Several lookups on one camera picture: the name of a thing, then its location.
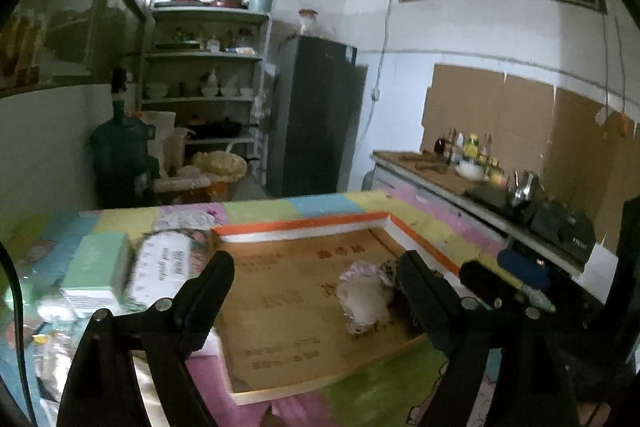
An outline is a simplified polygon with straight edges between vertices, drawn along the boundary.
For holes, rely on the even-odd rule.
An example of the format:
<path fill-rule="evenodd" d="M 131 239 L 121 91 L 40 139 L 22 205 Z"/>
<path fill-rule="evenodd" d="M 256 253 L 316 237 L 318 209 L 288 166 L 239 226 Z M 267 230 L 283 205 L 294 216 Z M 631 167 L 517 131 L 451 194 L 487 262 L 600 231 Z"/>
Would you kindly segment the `glass jar on fridge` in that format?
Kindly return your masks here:
<path fill-rule="evenodd" d="M 318 34 L 318 12 L 313 9 L 298 11 L 298 33 L 301 36 L 315 37 Z"/>

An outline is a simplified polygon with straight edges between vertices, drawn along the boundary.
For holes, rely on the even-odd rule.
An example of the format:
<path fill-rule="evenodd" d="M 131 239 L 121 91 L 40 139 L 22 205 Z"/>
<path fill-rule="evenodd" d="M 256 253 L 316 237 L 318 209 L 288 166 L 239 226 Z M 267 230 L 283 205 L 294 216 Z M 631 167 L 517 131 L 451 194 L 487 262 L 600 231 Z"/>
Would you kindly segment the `colourful patchwork play mat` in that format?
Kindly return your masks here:
<path fill-rule="evenodd" d="M 495 268 L 501 244 L 451 212 L 383 192 L 345 198 L 342 213 L 313 205 L 228 205 L 215 246 L 235 277 L 202 355 L 188 362 L 221 426 L 257 426 L 273 413 L 290 426 L 414 426 L 446 360 L 405 317 L 361 335 L 347 329 L 336 290 L 358 261 L 382 265 L 419 251 L 457 272 Z"/>

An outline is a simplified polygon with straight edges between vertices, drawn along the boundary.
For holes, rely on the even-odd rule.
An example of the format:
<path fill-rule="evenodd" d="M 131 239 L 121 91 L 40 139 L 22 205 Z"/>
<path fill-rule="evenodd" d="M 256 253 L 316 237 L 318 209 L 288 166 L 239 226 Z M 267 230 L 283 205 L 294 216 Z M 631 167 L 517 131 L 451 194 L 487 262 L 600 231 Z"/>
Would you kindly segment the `white metal shelf rack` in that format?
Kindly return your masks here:
<path fill-rule="evenodd" d="M 262 179 L 271 13 L 162 2 L 151 15 L 142 108 L 176 116 L 188 130 L 186 159 L 228 147 Z"/>

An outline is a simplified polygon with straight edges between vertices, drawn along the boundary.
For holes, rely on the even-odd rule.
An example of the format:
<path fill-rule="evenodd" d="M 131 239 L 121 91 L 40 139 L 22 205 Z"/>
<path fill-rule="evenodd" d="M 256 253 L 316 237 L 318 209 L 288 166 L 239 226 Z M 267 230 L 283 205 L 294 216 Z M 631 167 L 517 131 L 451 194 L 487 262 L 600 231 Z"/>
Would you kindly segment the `white bowl on counter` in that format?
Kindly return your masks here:
<path fill-rule="evenodd" d="M 484 182 L 486 180 L 486 167 L 477 164 L 476 161 L 471 159 L 462 159 L 456 166 L 456 173 L 461 178 L 473 182 Z"/>

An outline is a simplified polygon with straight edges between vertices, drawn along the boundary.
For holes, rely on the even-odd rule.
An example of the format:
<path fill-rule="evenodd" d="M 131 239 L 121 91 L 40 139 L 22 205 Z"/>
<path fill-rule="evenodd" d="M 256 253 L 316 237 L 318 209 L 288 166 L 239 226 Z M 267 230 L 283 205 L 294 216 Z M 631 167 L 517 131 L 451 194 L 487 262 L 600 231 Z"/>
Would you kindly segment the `dark grey refrigerator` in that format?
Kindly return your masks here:
<path fill-rule="evenodd" d="M 266 187 L 277 198 L 344 191 L 364 80 L 357 49 L 318 37 L 285 40 L 272 85 Z"/>

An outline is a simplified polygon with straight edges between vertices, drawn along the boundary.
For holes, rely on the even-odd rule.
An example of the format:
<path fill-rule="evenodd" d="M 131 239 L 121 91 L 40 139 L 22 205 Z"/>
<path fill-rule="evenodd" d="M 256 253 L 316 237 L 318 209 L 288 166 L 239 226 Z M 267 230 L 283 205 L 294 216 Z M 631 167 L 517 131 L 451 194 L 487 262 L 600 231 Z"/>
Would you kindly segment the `orange cardboard tray box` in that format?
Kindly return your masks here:
<path fill-rule="evenodd" d="M 224 387 L 239 405 L 320 389 L 419 342 L 396 317 L 367 334 L 347 332 L 335 289 L 354 262 L 382 265 L 416 251 L 428 267 L 459 282 L 454 262 L 385 211 L 213 232 L 235 266 L 215 331 Z"/>

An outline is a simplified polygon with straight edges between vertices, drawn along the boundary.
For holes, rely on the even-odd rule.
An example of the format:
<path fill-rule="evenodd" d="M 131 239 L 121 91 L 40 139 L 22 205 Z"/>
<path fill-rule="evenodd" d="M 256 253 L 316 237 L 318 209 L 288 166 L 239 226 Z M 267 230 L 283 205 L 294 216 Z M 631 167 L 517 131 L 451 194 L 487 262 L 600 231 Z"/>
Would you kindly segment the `kitchen counter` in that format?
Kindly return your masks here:
<path fill-rule="evenodd" d="M 382 154 L 382 150 L 379 152 L 375 150 L 370 154 L 370 158 L 374 161 L 376 168 L 391 172 L 396 178 L 403 179 L 406 183 L 414 185 L 419 190 L 446 200 L 450 205 L 469 213 L 476 220 L 484 222 L 488 227 L 506 234 L 509 239 L 513 239 L 532 251 L 536 251 L 538 255 L 548 259 L 570 274 L 575 282 L 580 279 L 585 280 L 586 277 L 595 277 L 596 275 L 598 277 L 613 277 L 617 268 L 618 258 L 600 244 L 594 245 L 594 251 L 589 260 L 584 265 L 581 265 L 565 251 L 561 251 L 559 247 L 553 246 L 545 239 L 519 225 L 514 225 L 513 222 L 500 216 L 499 213 L 480 205 L 479 202 L 469 198 L 464 193 L 459 195 L 435 182 L 425 180 L 407 168 L 395 164 L 390 159 L 385 159 Z"/>

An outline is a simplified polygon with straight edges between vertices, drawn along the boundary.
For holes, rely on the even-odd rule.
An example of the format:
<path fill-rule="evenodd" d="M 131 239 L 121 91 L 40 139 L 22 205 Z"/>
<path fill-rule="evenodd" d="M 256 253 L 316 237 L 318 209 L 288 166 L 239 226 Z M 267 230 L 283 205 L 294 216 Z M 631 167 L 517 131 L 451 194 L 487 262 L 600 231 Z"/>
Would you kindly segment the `metal kettle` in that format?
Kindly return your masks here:
<path fill-rule="evenodd" d="M 539 174 L 535 171 L 514 170 L 513 181 L 513 186 L 508 191 L 508 202 L 511 207 L 515 208 L 541 198 L 544 188 Z"/>

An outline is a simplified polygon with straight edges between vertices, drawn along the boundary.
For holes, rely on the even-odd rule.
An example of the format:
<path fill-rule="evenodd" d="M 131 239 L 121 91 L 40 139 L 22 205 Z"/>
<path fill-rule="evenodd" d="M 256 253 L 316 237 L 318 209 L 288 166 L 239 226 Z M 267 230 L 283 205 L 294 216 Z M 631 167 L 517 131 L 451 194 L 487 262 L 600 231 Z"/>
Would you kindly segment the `green water jug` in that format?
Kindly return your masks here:
<path fill-rule="evenodd" d="M 153 184 L 160 163 L 149 154 L 155 127 L 126 115 L 127 72 L 115 67 L 111 75 L 113 116 L 99 124 L 89 139 L 96 200 L 103 209 L 151 207 Z"/>

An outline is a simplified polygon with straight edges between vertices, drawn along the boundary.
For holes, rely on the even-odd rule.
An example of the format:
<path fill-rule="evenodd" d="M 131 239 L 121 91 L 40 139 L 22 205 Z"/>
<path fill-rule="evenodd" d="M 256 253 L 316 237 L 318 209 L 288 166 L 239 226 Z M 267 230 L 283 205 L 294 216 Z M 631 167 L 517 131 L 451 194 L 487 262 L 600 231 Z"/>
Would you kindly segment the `mint green tissue box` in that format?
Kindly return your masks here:
<path fill-rule="evenodd" d="M 61 284 L 62 295 L 79 315 L 99 309 L 122 313 L 132 247 L 125 232 L 106 231 L 81 239 Z"/>

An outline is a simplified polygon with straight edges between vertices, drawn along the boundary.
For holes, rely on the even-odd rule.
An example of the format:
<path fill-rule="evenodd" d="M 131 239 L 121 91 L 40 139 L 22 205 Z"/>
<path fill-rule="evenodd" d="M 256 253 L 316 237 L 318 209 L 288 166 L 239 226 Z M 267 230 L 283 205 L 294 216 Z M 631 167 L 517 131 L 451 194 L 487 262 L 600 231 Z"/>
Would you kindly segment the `floral tissue pack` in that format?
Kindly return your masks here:
<path fill-rule="evenodd" d="M 132 266 L 126 296 L 149 307 L 172 298 L 187 280 L 200 274 L 210 256 L 212 231 L 177 229 L 145 235 Z"/>

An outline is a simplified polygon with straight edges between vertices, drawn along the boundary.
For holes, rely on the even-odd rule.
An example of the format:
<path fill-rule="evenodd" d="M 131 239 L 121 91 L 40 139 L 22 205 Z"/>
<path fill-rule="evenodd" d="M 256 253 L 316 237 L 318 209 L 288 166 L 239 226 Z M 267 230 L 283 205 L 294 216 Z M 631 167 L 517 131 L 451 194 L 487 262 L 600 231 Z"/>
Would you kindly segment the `black gas stove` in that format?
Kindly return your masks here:
<path fill-rule="evenodd" d="M 512 194 L 505 188 L 482 184 L 464 195 L 497 213 L 506 221 L 517 225 L 560 251 L 580 265 L 589 260 L 596 243 L 593 223 L 583 212 L 571 213 L 558 200 L 523 200 L 512 202 Z"/>

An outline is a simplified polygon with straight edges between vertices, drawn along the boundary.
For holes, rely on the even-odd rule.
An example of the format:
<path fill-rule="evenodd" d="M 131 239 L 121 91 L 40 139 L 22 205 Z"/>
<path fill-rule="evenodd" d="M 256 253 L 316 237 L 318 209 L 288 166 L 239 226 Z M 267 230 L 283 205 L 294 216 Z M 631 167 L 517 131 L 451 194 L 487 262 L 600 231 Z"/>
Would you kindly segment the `leopard print soft cloth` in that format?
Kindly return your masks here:
<path fill-rule="evenodd" d="M 361 335 L 390 321 L 388 306 L 397 281 L 397 261 L 382 265 L 358 260 L 338 278 L 335 296 L 347 320 L 347 332 Z"/>

